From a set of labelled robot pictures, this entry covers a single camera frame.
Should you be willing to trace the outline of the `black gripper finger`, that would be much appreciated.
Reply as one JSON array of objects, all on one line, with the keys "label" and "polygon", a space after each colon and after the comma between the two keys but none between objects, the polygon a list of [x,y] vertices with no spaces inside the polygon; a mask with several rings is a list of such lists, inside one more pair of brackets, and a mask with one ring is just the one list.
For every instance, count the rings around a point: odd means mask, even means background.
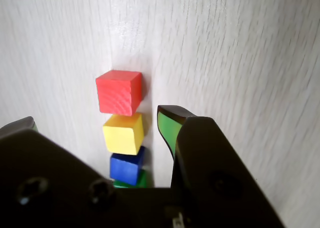
[{"label": "black gripper finger", "polygon": [[213,118],[159,105],[157,127],[173,158],[170,186],[181,195],[193,227],[283,227]]},{"label": "black gripper finger", "polygon": [[37,131],[28,116],[0,130],[3,228],[116,228],[110,181]]}]

